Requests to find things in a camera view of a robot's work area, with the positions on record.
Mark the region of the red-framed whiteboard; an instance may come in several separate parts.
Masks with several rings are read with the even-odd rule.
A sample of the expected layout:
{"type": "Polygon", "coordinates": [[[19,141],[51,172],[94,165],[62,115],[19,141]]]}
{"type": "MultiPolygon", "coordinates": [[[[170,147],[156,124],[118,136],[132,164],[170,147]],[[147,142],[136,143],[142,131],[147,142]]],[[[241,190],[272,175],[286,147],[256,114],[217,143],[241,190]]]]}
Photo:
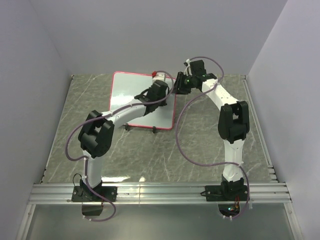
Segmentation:
{"type": "MultiPolygon", "coordinates": [[[[151,74],[116,71],[112,76],[109,109],[116,110],[121,106],[128,105],[134,99],[134,96],[151,87],[153,80],[151,74]]],[[[166,103],[166,106],[160,106],[147,116],[130,121],[128,125],[171,130],[174,126],[176,110],[175,94],[172,93],[166,99],[166,103]]]]}

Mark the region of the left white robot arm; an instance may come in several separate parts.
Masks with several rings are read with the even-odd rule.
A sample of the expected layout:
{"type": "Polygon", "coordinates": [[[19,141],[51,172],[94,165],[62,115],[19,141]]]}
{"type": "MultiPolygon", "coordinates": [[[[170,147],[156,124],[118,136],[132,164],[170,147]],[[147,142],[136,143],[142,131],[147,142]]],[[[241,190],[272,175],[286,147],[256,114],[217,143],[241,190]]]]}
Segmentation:
{"type": "Polygon", "coordinates": [[[112,145],[116,129],[130,121],[154,112],[158,107],[166,105],[169,86],[162,80],[156,80],[151,87],[136,95],[126,105],[107,112],[93,110],[80,130],[78,140],[86,158],[84,176],[80,181],[83,195],[89,201],[96,201],[101,196],[102,156],[112,145]]]}

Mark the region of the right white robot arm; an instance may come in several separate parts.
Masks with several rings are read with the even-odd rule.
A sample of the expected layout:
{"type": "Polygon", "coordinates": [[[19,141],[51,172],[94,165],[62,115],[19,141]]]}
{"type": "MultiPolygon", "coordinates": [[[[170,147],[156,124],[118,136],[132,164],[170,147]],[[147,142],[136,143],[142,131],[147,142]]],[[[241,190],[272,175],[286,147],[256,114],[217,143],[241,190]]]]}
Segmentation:
{"type": "Polygon", "coordinates": [[[206,95],[218,108],[218,134],[224,142],[224,162],[204,164],[197,163],[186,156],[179,143],[179,134],[175,133],[175,141],[179,152],[189,162],[201,166],[211,167],[224,165],[220,193],[226,200],[232,200],[238,194],[250,193],[248,176],[243,170],[243,147],[250,131],[249,105],[246,101],[239,101],[233,97],[212,73],[200,75],[177,74],[174,83],[178,95],[189,94],[192,89],[201,91],[200,97],[206,95]]]}

